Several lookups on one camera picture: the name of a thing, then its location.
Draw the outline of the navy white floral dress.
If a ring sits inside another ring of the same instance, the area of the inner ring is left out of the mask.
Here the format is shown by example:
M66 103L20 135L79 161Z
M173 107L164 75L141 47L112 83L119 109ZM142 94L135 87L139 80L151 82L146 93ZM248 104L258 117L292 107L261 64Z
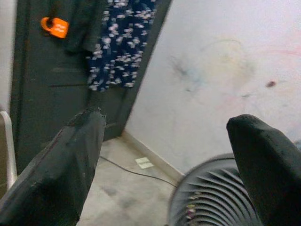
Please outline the navy white floral dress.
M102 29L87 57L88 86L106 91L110 85L131 88L156 14L157 0L107 0Z

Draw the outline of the black round fan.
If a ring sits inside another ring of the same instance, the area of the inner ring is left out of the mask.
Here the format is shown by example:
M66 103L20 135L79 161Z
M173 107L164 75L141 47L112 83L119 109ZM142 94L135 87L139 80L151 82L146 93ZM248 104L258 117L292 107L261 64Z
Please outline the black round fan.
M263 226L240 178L234 155L192 168L170 200L169 226Z

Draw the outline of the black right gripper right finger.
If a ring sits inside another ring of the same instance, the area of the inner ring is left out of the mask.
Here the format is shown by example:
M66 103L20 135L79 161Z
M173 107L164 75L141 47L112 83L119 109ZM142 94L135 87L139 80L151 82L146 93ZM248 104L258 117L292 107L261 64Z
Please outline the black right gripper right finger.
M301 150L253 115L230 118L226 129L240 176L264 226L301 226Z

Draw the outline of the white chair frame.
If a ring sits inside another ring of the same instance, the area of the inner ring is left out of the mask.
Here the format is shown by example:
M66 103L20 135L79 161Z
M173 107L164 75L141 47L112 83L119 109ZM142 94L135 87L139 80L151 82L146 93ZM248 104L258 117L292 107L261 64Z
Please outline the white chair frame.
M12 121L7 112L0 111L0 190L6 192L16 179Z

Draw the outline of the small pale paper slip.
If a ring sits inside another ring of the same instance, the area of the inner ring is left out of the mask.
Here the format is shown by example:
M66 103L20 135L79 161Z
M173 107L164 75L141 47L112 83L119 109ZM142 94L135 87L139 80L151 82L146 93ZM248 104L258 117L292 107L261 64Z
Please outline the small pale paper slip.
M141 169L147 169L154 166L147 157L135 159L135 162Z

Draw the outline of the dark grey hanging garment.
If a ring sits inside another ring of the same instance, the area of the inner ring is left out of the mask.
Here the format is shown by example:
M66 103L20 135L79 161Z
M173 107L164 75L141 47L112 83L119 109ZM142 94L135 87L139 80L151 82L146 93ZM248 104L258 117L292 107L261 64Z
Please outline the dark grey hanging garment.
M60 18L69 24L64 42L72 53L93 52L101 34L103 12L107 0L48 0L50 21Z

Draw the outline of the dark grey door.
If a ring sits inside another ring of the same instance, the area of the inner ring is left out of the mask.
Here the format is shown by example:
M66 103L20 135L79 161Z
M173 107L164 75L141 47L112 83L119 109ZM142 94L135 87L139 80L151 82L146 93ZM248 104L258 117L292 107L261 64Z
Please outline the dark grey door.
M105 92L89 90L85 52L69 52L67 39L50 35L40 25L47 16L67 21L79 18L80 6L91 6L94 1L17 0L10 116L18 173L89 106L99 107L106 117L105 140L120 136L125 128L171 0L158 0L134 86L111 85Z

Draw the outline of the orange door tag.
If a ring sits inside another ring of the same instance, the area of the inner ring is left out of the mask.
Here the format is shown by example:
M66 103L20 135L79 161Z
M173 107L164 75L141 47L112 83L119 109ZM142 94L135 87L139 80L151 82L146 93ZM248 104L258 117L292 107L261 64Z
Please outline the orange door tag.
M44 17L41 19L40 24L44 31L60 39L66 37L69 28L68 22L57 17Z

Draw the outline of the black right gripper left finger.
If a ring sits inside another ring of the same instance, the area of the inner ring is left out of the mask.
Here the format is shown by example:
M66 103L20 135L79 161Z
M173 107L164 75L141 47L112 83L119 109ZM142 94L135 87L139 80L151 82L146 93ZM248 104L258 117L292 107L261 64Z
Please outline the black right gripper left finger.
M62 127L0 199L0 226L76 226L105 126L105 116L88 109Z

